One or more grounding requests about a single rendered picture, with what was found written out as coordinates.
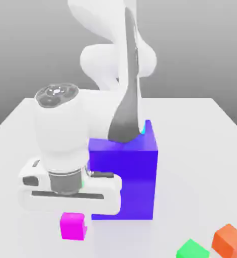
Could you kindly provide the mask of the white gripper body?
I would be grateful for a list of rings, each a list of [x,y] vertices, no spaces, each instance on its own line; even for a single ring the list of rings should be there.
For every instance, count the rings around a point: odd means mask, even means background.
[[[83,188],[77,194],[63,196],[50,189],[50,180],[43,176],[38,186],[19,182],[18,200],[30,211],[71,212],[84,214],[116,215],[121,207],[122,179],[84,178]]]

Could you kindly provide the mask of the large blue box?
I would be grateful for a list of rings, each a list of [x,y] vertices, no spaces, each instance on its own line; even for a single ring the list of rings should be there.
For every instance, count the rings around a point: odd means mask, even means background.
[[[113,172],[122,178],[121,209],[117,215],[93,214],[93,220],[153,219],[158,147],[150,120],[145,132],[129,143],[90,139],[92,171]]]

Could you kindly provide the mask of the small orange cube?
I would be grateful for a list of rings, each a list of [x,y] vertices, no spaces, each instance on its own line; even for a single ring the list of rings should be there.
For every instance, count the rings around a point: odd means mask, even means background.
[[[231,224],[218,229],[214,233],[211,247],[222,258],[237,258],[237,229]]]

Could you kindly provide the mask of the small magenta cube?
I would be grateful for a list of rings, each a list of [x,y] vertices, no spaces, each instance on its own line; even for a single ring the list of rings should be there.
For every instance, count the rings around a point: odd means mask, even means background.
[[[86,236],[87,226],[83,213],[63,213],[60,221],[62,239],[83,241]]]

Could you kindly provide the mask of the small green cube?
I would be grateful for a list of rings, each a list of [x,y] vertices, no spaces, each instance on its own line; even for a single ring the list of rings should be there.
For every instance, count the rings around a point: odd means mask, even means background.
[[[177,250],[176,258],[209,258],[209,251],[189,239]]]

